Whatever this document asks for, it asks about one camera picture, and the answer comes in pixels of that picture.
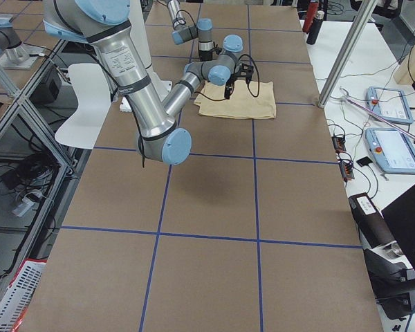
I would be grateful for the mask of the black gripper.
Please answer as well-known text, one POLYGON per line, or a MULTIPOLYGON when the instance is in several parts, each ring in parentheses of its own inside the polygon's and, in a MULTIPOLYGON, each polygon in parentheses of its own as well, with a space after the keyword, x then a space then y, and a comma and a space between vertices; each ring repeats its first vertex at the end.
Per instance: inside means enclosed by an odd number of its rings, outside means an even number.
POLYGON ((221 52, 221 47, 215 43, 199 43, 198 54, 201 62, 212 61, 213 54, 217 55, 221 52))
POLYGON ((234 91, 234 83, 239 79, 243 78, 245 83, 249 85, 252 82, 252 76, 254 73, 254 66, 251 64, 245 64, 239 62, 236 69, 233 70, 230 78, 228 79, 224 89, 224 99, 229 100, 234 91))

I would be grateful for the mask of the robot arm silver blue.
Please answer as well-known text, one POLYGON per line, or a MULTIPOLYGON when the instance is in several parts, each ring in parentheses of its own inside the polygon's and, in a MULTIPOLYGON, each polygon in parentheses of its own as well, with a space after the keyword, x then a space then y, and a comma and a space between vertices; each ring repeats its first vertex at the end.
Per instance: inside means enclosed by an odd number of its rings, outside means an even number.
POLYGON ((44 26, 51 36, 94 47, 102 57, 102 67, 131 107, 139 153, 143 158, 178 165, 189 156, 192 137, 178 127, 176 115, 200 83, 224 86, 224 98, 229 99, 235 81, 243 78, 249 84, 255 70, 241 61, 240 36, 228 35, 221 48, 211 47, 216 59, 188 64, 182 78, 161 99, 131 39, 130 9, 130 1, 45 1, 44 26))
POLYGON ((172 20, 172 39, 176 45, 198 40, 198 54, 201 62, 213 60, 213 54, 221 52, 221 48, 214 43, 212 37, 212 20, 200 18, 194 21, 191 14, 180 7, 180 2, 165 1, 172 20))

